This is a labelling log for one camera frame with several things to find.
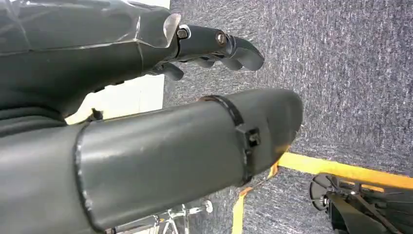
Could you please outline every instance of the white wall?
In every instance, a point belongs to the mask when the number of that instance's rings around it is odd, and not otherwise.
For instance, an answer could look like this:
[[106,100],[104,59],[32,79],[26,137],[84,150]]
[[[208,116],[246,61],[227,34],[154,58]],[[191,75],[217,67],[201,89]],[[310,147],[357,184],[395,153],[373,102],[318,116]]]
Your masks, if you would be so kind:
[[[169,8],[170,0],[132,0],[148,5]],[[162,108],[164,75],[144,76],[117,86],[88,94],[78,112],[68,117],[69,124],[86,119],[91,109],[103,111],[103,118],[113,118]]]

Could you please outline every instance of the robotic finger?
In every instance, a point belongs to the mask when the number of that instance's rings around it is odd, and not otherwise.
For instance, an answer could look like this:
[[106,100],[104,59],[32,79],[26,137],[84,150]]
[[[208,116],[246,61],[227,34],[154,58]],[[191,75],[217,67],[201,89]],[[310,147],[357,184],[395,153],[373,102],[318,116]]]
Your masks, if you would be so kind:
[[264,63],[264,57],[250,42],[228,35],[220,29],[181,25],[176,35],[179,48],[176,57],[168,63],[155,66],[151,74],[165,74],[172,80],[180,80],[184,74],[170,64],[172,61],[195,62],[204,68],[210,68],[220,61],[232,71],[243,67],[257,71]]

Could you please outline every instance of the plastic wrap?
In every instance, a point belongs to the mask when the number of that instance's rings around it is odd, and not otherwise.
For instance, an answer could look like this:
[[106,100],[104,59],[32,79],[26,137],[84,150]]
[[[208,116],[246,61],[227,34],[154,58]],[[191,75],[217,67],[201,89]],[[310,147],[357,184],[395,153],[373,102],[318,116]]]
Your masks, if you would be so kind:
[[136,41],[167,48],[181,16],[126,0],[0,0],[0,54]]

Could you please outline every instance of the black plastic clip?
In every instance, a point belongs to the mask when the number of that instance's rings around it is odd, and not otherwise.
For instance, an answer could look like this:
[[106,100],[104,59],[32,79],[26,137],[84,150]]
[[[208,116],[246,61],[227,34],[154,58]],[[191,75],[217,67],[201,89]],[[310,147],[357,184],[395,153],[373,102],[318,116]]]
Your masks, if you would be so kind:
[[237,138],[242,146],[244,175],[240,184],[241,187],[249,183],[253,176],[253,148],[261,144],[260,130],[256,127],[248,126],[244,123],[237,107],[227,98],[218,95],[205,96],[199,99],[200,101],[214,101],[223,106],[232,118],[237,132]]

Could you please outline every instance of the yellow tape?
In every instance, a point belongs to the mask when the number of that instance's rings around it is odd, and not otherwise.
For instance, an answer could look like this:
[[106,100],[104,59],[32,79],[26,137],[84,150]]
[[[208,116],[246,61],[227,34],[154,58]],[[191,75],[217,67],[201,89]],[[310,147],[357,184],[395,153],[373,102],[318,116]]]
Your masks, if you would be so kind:
[[244,199],[249,191],[253,188],[248,187],[240,192],[240,196],[232,209],[232,234],[243,233],[243,222],[244,222]]
[[[284,153],[280,160],[271,167],[267,179],[270,179],[275,174],[277,174],[278,166],[315,175],[319,173],[329,173],[348,179],[380,184],[383,186],[413,189],[413,178],[407,176],[378,172],[361,167],[350,166],[334,161],[328,161],[293,153]],[[368,185],[365,187],[382,192],[382,188]],[[234,205],[234,208],[232,210],[232,234],[242,234],[243,232],[244,200],[248,192],[252,190],[253,188],[251,187],[244,189],[240,193],[240,196]]]
[[319,173],[330,173],[336,176],[358,181],[370,182],[384,186],[413,189],[413,178],[407,176],[378,172],[304,155],[284,153],[278,163],[282,167],[315,175]]

